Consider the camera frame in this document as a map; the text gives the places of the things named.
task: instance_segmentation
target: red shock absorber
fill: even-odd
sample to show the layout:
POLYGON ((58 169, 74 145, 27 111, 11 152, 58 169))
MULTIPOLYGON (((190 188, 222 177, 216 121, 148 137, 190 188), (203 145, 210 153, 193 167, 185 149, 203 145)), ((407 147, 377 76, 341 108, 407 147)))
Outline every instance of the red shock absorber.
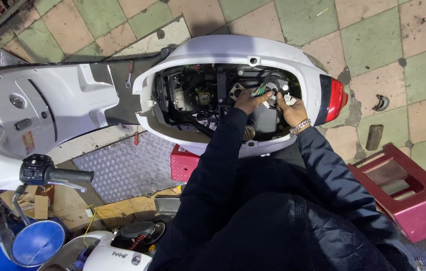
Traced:
POLYGON ((136 240, 134 240, 134 243, 132 243, 132 245, 129 247, 129 250, 134 251, 134 249, 138 246, 139 243, 141 243, 144 240, 144 238, 146 238, 145 235, 141 234, 140 236, 138 236, 136 240))

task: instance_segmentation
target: black grip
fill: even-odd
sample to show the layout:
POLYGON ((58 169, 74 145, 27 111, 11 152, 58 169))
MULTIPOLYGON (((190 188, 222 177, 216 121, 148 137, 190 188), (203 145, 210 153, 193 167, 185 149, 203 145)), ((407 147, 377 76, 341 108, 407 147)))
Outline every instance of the black grip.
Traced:
POLYGON ((91 183, 94 179, 94 171, 82 171, 74 169, 62 169, 49 166, 46 169, 45 180, 65 180, 91 183))

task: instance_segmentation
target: bracelet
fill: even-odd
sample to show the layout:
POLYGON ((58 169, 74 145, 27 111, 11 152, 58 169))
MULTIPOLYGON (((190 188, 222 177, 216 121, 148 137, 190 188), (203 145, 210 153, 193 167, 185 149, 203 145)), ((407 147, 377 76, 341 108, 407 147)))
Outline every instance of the bracelet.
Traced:
POLYGON ((290 128, 290 133, 296 135, 298 131, 300 131, 303 127, 308 124, 311 124, 312 121, 310 119, 302 120, 301 123, 293 128, 290 128))

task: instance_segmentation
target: person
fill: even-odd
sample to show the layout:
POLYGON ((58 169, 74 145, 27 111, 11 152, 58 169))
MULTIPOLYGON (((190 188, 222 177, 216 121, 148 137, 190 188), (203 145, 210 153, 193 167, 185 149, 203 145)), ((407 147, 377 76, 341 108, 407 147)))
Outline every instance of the person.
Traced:
POLYGON ((251 93, 240 93, 201 155, 149 270, 414 270, 393 222, 304 121, 301 100, 276 96, 299 129, 305 168, 274 154, 238 158, 248 115, 272 96, 251 93))

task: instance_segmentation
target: hand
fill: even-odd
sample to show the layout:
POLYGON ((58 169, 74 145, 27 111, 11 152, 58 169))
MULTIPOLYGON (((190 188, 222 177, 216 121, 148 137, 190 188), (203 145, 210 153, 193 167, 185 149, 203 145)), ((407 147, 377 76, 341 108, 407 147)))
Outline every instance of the hand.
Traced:
POLYGON ((258 97, 252 97, 252 92, 256 88, 249 88, 244 89, 240 92, 240 95, 238 96, 238 99, 236 100, 236 103, 234 104, 235 108, 240 108, 243 110, 247 115, 251 114, 255 108, 258 107, 259 104, 261 104, 264 101, 268 101, 270 97, 273 95, 273 92, 268 91, 265 94, 258 96, 258 97))
POLYGON ((295 99, 297 101, 292 106, 289 106, 285 103, 281 92, 278 92, 278 94, 276 95, 277 108, 280 107, 282 109, 283 118, 285 118, 288 125, 290 125, 291 127, 295 127, 299 125, 303 120, 308 119, 305 104, 302 100, 297 98, 295 99))

